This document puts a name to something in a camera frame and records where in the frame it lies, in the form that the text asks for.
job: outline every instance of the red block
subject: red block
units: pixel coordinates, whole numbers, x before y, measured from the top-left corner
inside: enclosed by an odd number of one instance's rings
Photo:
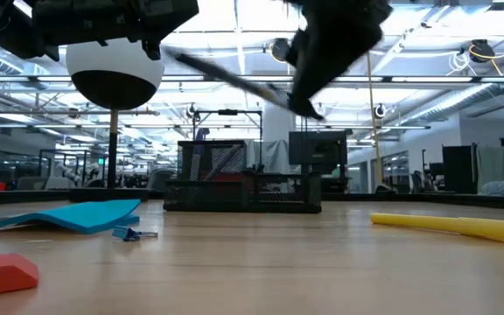
[[[0,255],[0,293],[35,288],[38,267],[18,254]]]

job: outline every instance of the white sphere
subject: white sphere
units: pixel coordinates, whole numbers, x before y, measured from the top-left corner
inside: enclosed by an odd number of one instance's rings
[[[125,38],[68,45],[67,71],[79,92],[106,109],[134,109],[157,92],[165,73],[161,60],[151,60],[141,42]]]

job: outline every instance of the person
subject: person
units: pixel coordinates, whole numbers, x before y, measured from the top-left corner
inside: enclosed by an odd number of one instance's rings
[[[291,41],[286,61],[295,67],[289,109],[317,120],[310,99],[382,39],[388,0],[283,0],[297,6],[307,26]]]

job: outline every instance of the wooden table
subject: wooden table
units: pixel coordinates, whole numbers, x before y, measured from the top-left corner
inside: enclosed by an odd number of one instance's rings
[[[371,212],[504,220],[500,209],[423,203],[326,202],[300,215],[163,213],[149,202],[137,229],[157,239],[0,232],[0,254],[40,271],[37,289],[0,295],[0,314],[504,314],[504,243],[372,226]]]

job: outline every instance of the black basket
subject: black basket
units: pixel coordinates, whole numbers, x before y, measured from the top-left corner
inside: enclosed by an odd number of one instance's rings
[[[279,213],[319,213],[321,174],[261,174],[245,171],[248,208],[251,211]]]
[[[178,141],[179,180],[242,180],[244,141]]]
[[[246,212],[243,181],[169,180],[163,209],[167,211]]]

